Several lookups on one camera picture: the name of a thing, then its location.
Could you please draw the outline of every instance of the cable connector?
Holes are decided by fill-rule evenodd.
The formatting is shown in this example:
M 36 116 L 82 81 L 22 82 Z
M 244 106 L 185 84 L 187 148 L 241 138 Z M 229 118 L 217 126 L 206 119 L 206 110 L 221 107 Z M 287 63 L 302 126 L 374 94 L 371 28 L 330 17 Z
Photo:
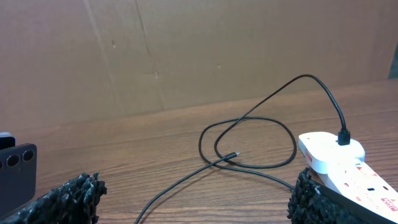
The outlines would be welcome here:
M 338 132 L 337 143 L 340 146 L 348 145 L 350 140 L 351 140 L 351 134 L 349 133 L 349 131 L 347 129 L 341 129 Z
M 240 154 L 240 152 L 231 152 L 231 153 L 229 153 L 228 155 L 225 155 L 225 156 L 223 157 L 223 160 L 224 160 L 224 161 L 227 161 L 227 160 L 229 160 L 229 159 L 235 158 L 235 157 L 238 156 L 239 154 Z

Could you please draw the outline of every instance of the red marking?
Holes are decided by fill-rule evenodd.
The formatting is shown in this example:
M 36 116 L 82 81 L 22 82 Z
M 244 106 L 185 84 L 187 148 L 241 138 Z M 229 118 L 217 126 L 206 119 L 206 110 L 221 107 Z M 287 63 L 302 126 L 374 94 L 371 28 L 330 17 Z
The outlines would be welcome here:
M 391 203 L 388 198 L 382 198 L 381 200 L 387 205 L 387 207 L 391 209 L 391 211 L 398 211 L 398 208 L 393 203 Z
M 310 159 L 310 161 L 312 162 L 312 157 L 310 155 L 310 153 L 308 152 L 308 150 L 305 151 L 305 154 L 307 155 L 307 157 Z

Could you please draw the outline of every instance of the brown cardboard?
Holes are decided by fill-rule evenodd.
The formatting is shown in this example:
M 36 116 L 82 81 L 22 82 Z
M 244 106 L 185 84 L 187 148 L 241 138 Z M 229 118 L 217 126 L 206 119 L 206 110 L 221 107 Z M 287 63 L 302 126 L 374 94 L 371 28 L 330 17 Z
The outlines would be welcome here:
M 388 76 L 395 0 L 4 0 L 0 130 Z M 319 88 L 301 80 L 282 93 Z

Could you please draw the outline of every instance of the white power strip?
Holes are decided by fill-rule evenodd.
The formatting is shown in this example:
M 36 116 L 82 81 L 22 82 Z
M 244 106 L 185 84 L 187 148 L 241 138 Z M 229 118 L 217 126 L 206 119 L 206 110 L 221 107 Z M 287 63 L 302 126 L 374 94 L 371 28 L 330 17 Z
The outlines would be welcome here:
M 398 193 L 364 162 L 359 142 L 339 146 L 337 136 L 323 132 L 298 138 L 301 152 L 328 188 L 398 223 Z

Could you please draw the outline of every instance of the wood grain surface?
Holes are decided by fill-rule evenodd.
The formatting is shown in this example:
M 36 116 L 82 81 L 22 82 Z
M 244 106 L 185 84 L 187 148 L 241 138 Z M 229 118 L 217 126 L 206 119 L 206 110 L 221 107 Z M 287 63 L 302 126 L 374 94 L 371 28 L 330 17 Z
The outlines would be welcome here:
M 367 163 L 398 189 L 398 80 L 331 88 L 352 138 L 366 149 Z M 198 138 L 211 123 L 236 118 L 260 98 L 118 119 L 14 131 L 19 143 L 38 147 L 36 196 L 81 172 L 100 172 L 108 194 L 98 207 L 100 223 L 134 223 L 144 205 L 183 176 L 205 165 Z M 321 89 L 275 96 L 252 115 L 285 123 L 295 137 L 310 131 L 337 133 L 340 121 Z M 204 153 L 226 126 L 208 131 Z M 275 164 L 288 158 L 292 143 L 277 124 L 245 121 L 220 142 L 234 160 Z M 307 163 L 299 151 L 293 162 L 261 170 L 294 184 Z M 182 183 L 151 206 L 144 223 L 289 223 L 288 189 L 271 180 L 209 168 Z

